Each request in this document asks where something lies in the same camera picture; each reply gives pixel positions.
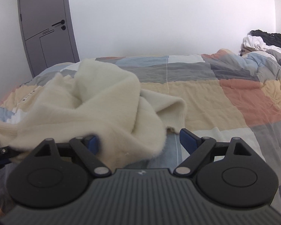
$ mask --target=patchwork bedspread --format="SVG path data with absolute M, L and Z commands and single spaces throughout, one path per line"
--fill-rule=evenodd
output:
M 199 137 L 229 142 L 244 139 L 279 178 L 272 206 L 281 213 L 281 66 L 265 52 L 243 57 L 221 49 L 212 55 L 97 58 L 135 73 L 144 89 L 179 96 L 188 105 L 186 128 Z M 10 93 L 0 105 L 0 119 L 17 123 L 29 111 L 45 84 L 60 71 L 74 76 L 79 63 L 46 69 Z M 168 133 L 162 154 L 131 164 L 137 168 L 173 169 L 188 153 L 179 136 Z M 0 172 L 0 216 L 13 207 L 5 182 L 15 164 Z

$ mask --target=white cloth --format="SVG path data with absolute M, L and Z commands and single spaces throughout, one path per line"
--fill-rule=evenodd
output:
M 19 123 L 0 121 L 0 146 L 30 151 L 45 138 L 60 143 L 94 134 L 97 157 L 114 170 L 157 156 L 166 128 L 178 133 L 185 116 L 181 98 L 141 90 L 135 74 L 87 59 L 74 78 L 57 73 Z
M 258 51 L 266 51 L 267 49 L 272 49 L 272 50 L 275 50 L 275 51 L 281 53 L 280 47 L 268 46 L 267 44 L 264 43 L 263 39 L 260 36 L 247 35 L 244 38 L 244 46 L 253 48 Z

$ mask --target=door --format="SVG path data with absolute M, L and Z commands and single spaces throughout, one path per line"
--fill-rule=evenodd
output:
M 33 76 L 63 62 L 78 62 L 68 0 L 19 0 L 21 31 Z

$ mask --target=black door handle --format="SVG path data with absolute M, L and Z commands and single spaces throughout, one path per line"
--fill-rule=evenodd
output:
M 52 25 L 52 26 L 56 26 L 56 25 L 59 25 L 59 24 L 64 25 L 64 24 L 65 24 L 65 21 L 64 21 L 64 20 L 62 20 L 62 21 L 60 21 L 60 22 L 58 22 L 58 23 L 56 23 L 56 24 L 54 24 L 54 25 Z

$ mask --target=door frame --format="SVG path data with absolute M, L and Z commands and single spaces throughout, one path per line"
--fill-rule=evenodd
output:
M 21 21 L 20 0 L 17 0 L 17 2 L 18 2 L 18 15 L 19 15 L 19 23 L 20 23 L 20 30 L 21 30 L 21 36 L 22 36 L 24 51 L 25 51 L 25 54 L 26 54 L 27 62 L 28 62 L 29 69 L 30 69 L 30 72 L 32 74 L 32 77 L 35 77 L 36 75 L 34 74 L 33 69 L 32 69 L 32 65 L 31 65 L 31 62 L 30 62 L 30 59 L 29 59 L 29 55 L 28 55 L 26 43 L 25 43 L 25 38 L 24 38 L 24 34 L 23 34 L 23 27 L 22 27 L 22 21 Z M 72 47 L 74 60 L 75 60 L 75 62 L 79 62 L 80 59 L 79 59 L 78 50 L 77 50 L 76 41 L 75 41 L 75 36 L 74 36 L 74 31 L 73 31 L 69 0 L 64 0 L 64 9 L 65 9 L 65 14 L 66 14 L 67 29 L 68 29 L 68 33 L 69 33 L 70 44 L 71 44 L 71 47 Z

